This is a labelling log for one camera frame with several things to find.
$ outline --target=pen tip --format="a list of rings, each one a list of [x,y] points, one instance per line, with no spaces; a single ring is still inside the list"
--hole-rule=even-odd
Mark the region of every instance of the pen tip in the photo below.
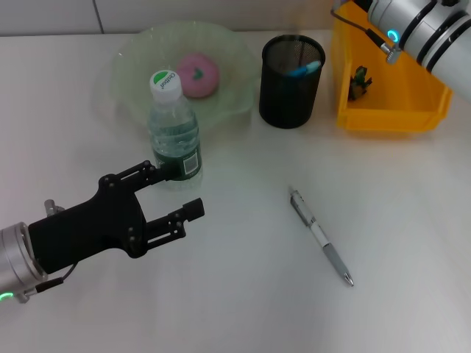
[[[353,283],[353,279],[350,276],[350,274],[345,274],[344,278],[351,287],[353,287],[355,285],[355,283]]]

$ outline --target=yellow storage box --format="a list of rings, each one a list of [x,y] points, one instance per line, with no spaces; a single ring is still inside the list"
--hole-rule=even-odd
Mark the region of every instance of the yellow storage box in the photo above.
[[[372,28],[367,14],[353,2],[337,13]],[[348,130],[424,132],[446,117],[452,91],[406,53],[396,64],[389,65],[386,55],[362,31],[335,20],[331,57],[338,126]],[[355,75],[358,66],[368,68],[366,77],[372,77],[373,83],[364,96],[348,101],[350,76]]]

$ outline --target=pink donut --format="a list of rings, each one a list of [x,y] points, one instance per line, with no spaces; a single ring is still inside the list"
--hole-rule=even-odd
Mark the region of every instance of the pink donut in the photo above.
[[[193,53],[183,58],[176,70],[182,81],[183,94],[203,98],[214,93],[219,84],[219,69],[209,57]]]

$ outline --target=blue indicator light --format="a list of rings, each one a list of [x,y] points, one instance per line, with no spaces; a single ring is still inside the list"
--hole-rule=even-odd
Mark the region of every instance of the blue indicator light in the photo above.
[[[388,31],[388,38],[390,40],[392,40],[393,42],[397,43],[399,41],[399,35],[396,31],[394,31],[393,29],[390,29]]]

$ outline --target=bottle cap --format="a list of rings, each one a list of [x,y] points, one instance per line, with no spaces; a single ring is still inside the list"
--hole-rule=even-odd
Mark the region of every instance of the bottle cap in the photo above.
[[[182,82],[174,71],[160,70],[150,78],[150,90],[157,103],[168,104],[182,96]]]

